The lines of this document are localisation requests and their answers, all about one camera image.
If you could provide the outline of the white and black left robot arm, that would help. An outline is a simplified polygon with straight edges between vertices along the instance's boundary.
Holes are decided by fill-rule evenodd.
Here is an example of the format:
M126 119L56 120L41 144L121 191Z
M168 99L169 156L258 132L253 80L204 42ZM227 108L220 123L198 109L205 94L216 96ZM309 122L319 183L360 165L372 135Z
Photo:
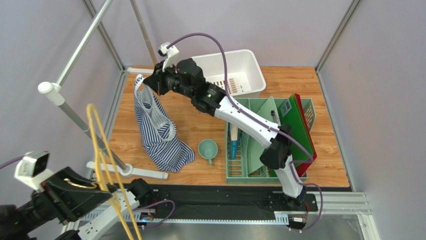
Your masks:
M112 198L118 190L115 183L106 190L92 183L70 167L61 169L41 182L41 191L34 190L29 202L20 207L12 204L0 207L0 238L28 240L28 234L45 223L58 219L74 222Z

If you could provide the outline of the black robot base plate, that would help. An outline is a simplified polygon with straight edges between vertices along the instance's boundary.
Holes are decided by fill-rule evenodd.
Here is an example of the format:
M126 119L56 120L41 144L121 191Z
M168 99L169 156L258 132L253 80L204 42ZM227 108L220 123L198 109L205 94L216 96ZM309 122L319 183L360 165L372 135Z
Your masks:
M278 186L151 184L140 207L158 203L155 217L183 220L273 220L275 212L318 213L318 200L307 193L303 203L285 197Z

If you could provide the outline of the yellow velvet hanger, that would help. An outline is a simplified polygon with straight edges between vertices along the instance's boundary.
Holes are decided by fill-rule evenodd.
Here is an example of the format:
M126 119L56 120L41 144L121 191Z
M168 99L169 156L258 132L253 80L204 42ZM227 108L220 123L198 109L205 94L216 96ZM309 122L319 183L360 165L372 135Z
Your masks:
M120 177L120 171L118 171L118 166L114 162L114 157L112 155L112 150L108 144L107 136L105 134L105 131L102 127L102 122L100 120L97 108L94 104L90 103L86 106L86 116L88 120L88 130L89 130L89 136L91 137L92 145L93 145L93 151L94 151L94 172L96 175L96 181L95 186L100 187L100 190L109 190L108 187L112 186L114 181L111 177L110 172L108 171L107 161L105 159L105 156L109 157L109 160L112 164L113 173L116 176L116 179L118 180L118 186L119 189L124 191L124 184L122 182L122 179ZM95 137L98 137L96 135L97 130L101 135L100 139L97 140ZM106 171L106 179L104 178L104 175L102 173L102 167L104 167ZM135 240L133 233L130 230L130 227L126 223L124 219L124 214L122 213L122 207L121 203L119 201L119 197L117 193L112 194L113 197L108 200L110 205L113 207L119 221L121 222L121 225L123 226L124 231L127 234L127 238L129 240Z

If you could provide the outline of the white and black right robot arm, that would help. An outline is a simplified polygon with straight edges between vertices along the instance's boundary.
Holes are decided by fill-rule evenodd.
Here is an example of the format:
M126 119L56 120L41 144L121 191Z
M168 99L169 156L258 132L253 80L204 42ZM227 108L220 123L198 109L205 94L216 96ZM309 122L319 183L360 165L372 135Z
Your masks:
M159 96L169 91L185 96L201 113L224 120L250 135L264 147L259 159L275 171L283 194L297 202L304 200L306 189L296 173L291 150L292 145L302 145L291 136L288 124L278 125L236 102L225 89L206 81L202 68L191 58L176 66L166 66L162 61L142 82Z

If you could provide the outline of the blue white striped tank top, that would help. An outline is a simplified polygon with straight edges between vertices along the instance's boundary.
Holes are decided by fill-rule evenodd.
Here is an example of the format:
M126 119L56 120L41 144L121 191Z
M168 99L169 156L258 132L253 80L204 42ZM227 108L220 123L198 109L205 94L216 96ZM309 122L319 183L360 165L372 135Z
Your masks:
M160 171L177 173L196 160L195 151L178 138L176 123L144 79L137 75L133 85L134 114L143 149Z

